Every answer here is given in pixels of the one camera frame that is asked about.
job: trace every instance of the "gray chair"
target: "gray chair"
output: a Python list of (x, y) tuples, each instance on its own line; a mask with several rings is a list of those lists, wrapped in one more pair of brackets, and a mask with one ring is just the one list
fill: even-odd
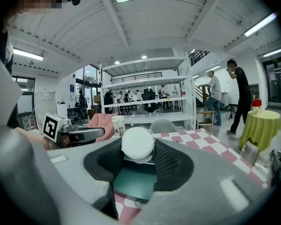
[(160, 119), (153, 122), (150, 126), (153, 133), (174, 133), (178, 132), (176, 126), (169, 120)]

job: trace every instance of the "office chair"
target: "office chair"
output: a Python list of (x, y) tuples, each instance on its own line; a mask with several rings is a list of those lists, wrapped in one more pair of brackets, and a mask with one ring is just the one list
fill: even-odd
[[(155, 93), (152, 91), (152, 89), (145, 89), (141, 97), (144, 101), (155, 100)], [(145, 104), (145, 110), (148, 112), (148, 114), (153, 114), (156, 109), (158, 109), (156, 103)]]

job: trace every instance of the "door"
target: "door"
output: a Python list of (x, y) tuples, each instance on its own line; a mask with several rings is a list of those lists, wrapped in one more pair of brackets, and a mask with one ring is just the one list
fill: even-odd
[(263, 63), (268, 84), (268, 101), (281, 103), (281, 57)]

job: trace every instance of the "ceiling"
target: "ceiling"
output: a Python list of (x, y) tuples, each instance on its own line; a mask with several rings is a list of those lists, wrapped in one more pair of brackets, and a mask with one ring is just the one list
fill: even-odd
[(17, 69), (64, 77), (87, 64), (173, 56), (175, 47), (227, 56), (251, 46), (258, 53), (281, 41), (278, 24), (250, 39), (242, 36), (270, 13), (261, 0), (81, 0), (46, 14), (15, 16), (9, 32), (14, 47), (44, 56), (31, 62), (15, 55)]

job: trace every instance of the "man in black clothes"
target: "man in black clothes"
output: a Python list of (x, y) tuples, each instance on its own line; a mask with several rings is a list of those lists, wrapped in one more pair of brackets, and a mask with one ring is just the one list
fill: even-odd
[(243, 115), (244, 123), (247, 119), (248, 112), (251, 109), (252, 96), (244, 70), (241, 67), (238, 67), (237, 63), (232, 59), (227, 62), (227, 72), (232, 79), (237, 79), (239, 89), (239, 100), (234, 122), (230, 130), (227, 130), (227, 134), (235, 135), (240, 121), (240, 116)]

